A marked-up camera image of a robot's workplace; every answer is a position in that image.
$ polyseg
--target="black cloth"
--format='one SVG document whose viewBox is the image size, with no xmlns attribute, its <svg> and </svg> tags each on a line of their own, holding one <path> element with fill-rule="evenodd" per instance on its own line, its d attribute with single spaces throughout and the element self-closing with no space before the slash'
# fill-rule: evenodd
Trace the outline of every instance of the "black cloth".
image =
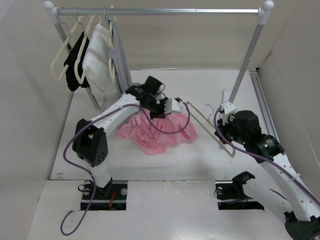
<svg viewBox="0 0 320 240">
<path fill-rule="evenodd" d="M 77 60 L 77 56 L 78 56 L 78 53 L 79 53 L 79 50 L 80 50 L 80 46 L 81 46 L 82 40 L 84 39 L 84 36 L 85 36 L 85 33 L 82 32 L 82 34 L 80 35 L 79 39 L 76 41 L 74 47 L 70 51 L 69 56 L 66 58 L 66 60 L 65 60 L 65 62 L 63 64 L 63 66 L 69 65 L 68 69 L 65 72 L 65 78 L 66 78 L 66 82 L 67 82 L 68 88 L 72 92 L 77 90 L 79 86 L 81 86 L 82 88 L 90 87 L 90 85 L 89 85 L 89 83 L 87 81 L 87 78 L 84 78 L 83 83 L 80 85 L 80 83 L 78 82 L 78 80 L 76 78 L 75 71 L 74 71 L 75 70 L 75 63 L 76 63 L 76 60 Z M 83 51 L 82 51 L 80 62 L 78 64 L 78 73 L 79 73 L 80 78 L 82 76 L 82 73 L 84 72 L 83 69 L 82 69 L 82 63 L 84 61 L 84 57 L 85 57 L 88 45 L 89 45 L 89 39 L 86 38 L 86 42 L 85 42 L 85 45 L 84 45 L 84 48 L 83 48 Z"/>
</svg>

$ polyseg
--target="white pipe connector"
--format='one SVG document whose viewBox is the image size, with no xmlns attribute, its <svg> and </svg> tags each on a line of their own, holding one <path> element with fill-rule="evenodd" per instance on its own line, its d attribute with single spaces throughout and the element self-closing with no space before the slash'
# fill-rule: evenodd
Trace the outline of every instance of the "white pipe connector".
<svg viewBox="0 0 320 240">
<path fill-rule="evenodd" d="M 262 8 L 259 8 L 258 13 L 258 24 L 265 25 L 268 21 L 271 10 L 274 8 L 275 4 L 271 0 L 266 0 L 263 3 Z"/>
<path fill-rule="evenodd" d="M 51 22 L 53 24 L 59 23 L 58 17 L 57 17 L 57 7 L 52 3 L 52 1 L 44 1 L 43 7 L 45 8 L 46 12 L 48 13 Z"/>
</svg>

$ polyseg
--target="white garment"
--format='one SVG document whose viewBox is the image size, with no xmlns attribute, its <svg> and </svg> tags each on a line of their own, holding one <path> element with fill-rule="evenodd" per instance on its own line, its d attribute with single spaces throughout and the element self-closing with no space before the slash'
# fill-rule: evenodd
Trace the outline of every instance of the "white garment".
<svg viewBox="0 0 320 240">
<path fill-rule="evenodd" d="M 100 106 L 103 104 L 105 95 L 114 96 L 118 94 L 117 87 L 110 78 L 107 56 L 108 45 L 109 30 L 97 24 L 85 52 L 82 69 L 86 69 L 86 79 Z"/>
</svg>

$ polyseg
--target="pink cloth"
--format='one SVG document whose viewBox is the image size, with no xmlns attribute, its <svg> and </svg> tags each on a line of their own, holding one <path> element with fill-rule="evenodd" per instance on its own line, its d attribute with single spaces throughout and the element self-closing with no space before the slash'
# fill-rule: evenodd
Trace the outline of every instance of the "pink cloth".
<svg viewBox="0 0 320 240">
<path fill-rule="evenodd" d="M 183 113 L 172 113 L 165 118 L 155 118 L 153 124 L 165 132 L 175 132 L 182 129 L 187 123 L 187 116 Z M 147 155 L 162 154 L 167 151 L 167 146 L 176 146 L 185 142 L 193 143 L 198 137 L 195 126 L 190 121 L 182 132 L 165 134 L 154 129 L 146 116 L 141 112 L 130 118 L 117 132 L 120 139 L 132 139 Z"/>
</svg>

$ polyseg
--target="white wall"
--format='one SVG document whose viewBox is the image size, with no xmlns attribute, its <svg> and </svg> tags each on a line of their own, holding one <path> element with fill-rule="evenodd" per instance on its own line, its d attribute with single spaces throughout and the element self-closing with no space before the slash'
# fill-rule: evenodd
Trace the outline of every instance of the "white wall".
<svg viewBox="0 0 320 240">
<path fill-rule="evenodd" d="M 257 9 L 263 0 L 52 0 L 65 8 Z M 274 0 L 250 66 L 260 67 L 299 0 Z M 73 16 L 61 17 L 71 28 Z M 255 16 L 118 16 L 132 69 L 239 68 L 257 24 Z"/>
<path fill-rule="evenodd" d="M 320 1 L 301 0 L 259 70 L 292 165 L 320 198 Z"/>
<path fill-rule="evenodd" d="M 71 93 L 49 73 L 61 40 L 42 1 L 2 1 L 0 9 L 0 239 L 24 240 Z"/>
</svg>

